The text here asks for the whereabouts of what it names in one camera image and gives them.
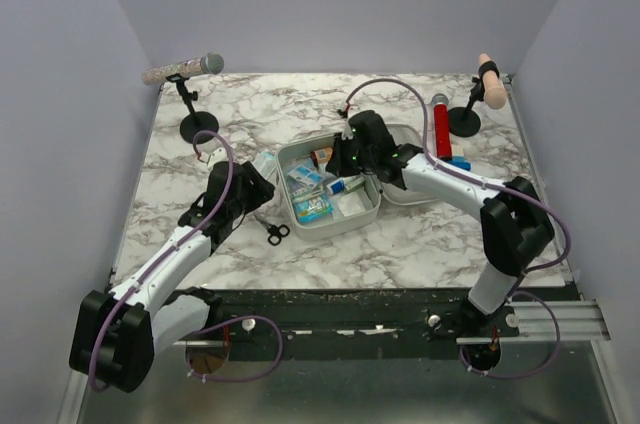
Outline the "green medicine box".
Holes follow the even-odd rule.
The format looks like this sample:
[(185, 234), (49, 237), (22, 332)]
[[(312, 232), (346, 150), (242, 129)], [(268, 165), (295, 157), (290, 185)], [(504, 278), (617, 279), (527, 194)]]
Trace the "green medicine box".
[(345, 193), (350, 193), (358, 189), (360, 186), (364, 185), (366, 179), (362, 175), (352, 176), (343, 179), (343, 191)]

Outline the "amber medicine bottle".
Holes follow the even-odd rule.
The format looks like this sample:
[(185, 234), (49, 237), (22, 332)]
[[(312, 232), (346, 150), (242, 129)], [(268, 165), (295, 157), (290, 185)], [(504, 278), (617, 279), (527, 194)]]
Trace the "amber medicine bottle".
[(333, 148), (332, 147), (324, 147), (321, 149), (316, 149), (310, 153), (312, 162), (316, 167), (321, 167), (326, 165), (332, 157)]

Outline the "blue white wipes packet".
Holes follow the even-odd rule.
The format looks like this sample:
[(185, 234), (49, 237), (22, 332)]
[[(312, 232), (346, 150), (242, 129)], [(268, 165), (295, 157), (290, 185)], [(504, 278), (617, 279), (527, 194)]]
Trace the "blue white wipes packet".
[(324, 178), (321, 174), (305, 165), (297, 165), (289, 170), (287, 176), (293, 181), (314, 189), (319, 186)]

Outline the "white gauze pad pack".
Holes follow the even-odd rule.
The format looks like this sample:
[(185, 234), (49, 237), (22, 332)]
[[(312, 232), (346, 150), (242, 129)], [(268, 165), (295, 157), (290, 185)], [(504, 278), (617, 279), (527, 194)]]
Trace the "white gauze pad pack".
[(358, 193), (338, 194), (334, 197), (334, 203), (339, 213), (347, 218), (368, 212), (372, 204), (367, 195)]

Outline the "cotton swab bag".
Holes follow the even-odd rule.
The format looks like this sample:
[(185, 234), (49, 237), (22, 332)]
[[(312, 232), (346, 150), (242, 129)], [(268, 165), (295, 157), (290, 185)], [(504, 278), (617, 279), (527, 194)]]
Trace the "cotton swab bag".
[(324, 194), (294, 205), (294, 212), (299, 223), (305, 224), (321, 219), (333, 212), (333, 206)]

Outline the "grey medicine kit case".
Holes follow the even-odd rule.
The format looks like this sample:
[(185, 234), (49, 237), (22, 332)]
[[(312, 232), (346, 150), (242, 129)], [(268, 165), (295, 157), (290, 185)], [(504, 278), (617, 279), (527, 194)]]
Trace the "grey medicine kit case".
[(314, 135), (286, 144), (275, 154), (282, 207), (292, 221), (291, 229), (300, 239), (318, 241), (367, 226), (376, 220), (384, 203), (415, 207), (436, 201), (428, 194), (382, 183), (373, 175), (364, 175), (353, 191), (333, 195), (327, 187), (337, 178), (329, 174), (312, 192), (302, 196), (303, 186), (294, 182), (290, 171), (300, 166), (312, 169), (312, 153), (331, 147), (333, 141), (331, 133)]

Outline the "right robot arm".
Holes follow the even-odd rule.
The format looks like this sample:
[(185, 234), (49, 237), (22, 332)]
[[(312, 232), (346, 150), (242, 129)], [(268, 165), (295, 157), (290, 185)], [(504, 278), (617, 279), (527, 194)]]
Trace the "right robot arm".
[(433, 158), (421, 146), (398, 144), (371, 110), (353, 115), (334, 134), (332, 148), (327, 170), (335, 176), (369, 173), (381, 183), (432, 196), (480, 223), (487, 264), (459, 315), (471, 335), (493, 328), (495, 312), (555, 237), (532, 183), (521, 176), (508, 182), (479, 176)]

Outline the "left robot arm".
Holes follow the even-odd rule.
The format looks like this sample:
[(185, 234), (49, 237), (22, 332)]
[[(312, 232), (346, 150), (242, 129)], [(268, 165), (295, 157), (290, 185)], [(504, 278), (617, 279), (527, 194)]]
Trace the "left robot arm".
[(207, 188), (179, 218), (160, 250), (133, 276), (82, 300), (72, 341), (72, 370), (124, 392), (144, 381), (154, 358), (185, 335), (214, 337), (219, 301), (179, 284), (232, 234), (234, 223), (274, 196), (250, 162), (221, 161)]

